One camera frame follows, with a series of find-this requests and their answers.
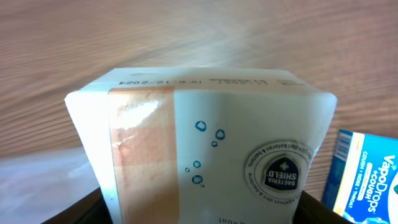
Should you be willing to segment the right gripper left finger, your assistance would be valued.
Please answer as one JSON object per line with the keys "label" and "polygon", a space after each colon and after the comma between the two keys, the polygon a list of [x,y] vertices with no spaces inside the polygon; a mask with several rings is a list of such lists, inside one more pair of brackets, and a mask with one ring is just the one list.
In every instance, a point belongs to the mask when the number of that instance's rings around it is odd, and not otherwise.
{"label": "right gripper left finger", "polygon": [[112,224],[112,219],[98,187],[43,224]]}

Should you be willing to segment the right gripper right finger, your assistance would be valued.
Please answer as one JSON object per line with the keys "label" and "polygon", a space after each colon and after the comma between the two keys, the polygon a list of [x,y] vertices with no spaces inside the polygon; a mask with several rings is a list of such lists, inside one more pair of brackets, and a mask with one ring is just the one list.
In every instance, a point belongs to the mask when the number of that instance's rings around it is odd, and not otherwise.
{"label": "right gripper right finger", "polygon": [[293,217],[293,224],[351,224],[305,191],[302,192]]}

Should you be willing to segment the blue VapoDrops lozenge box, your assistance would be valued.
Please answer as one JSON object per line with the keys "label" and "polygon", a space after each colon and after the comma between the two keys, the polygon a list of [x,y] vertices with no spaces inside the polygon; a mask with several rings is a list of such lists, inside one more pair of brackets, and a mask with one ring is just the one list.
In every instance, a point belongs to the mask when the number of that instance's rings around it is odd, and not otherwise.
{"label": "blue VapoDrops lozenge box", "polygon": [[397,224],[397,139],[341,129],[322,203],[351,223]]}

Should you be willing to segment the white Hansaplast box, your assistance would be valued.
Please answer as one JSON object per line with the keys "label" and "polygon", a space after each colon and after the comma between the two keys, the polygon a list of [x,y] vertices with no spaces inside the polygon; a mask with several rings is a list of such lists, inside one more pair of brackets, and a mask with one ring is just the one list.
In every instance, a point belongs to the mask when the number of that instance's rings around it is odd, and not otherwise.
{"label": "white Hansaplast box", "polygon": [[291,223],[337,99],[285,70],[117,68],[65,104],[114,223]]}

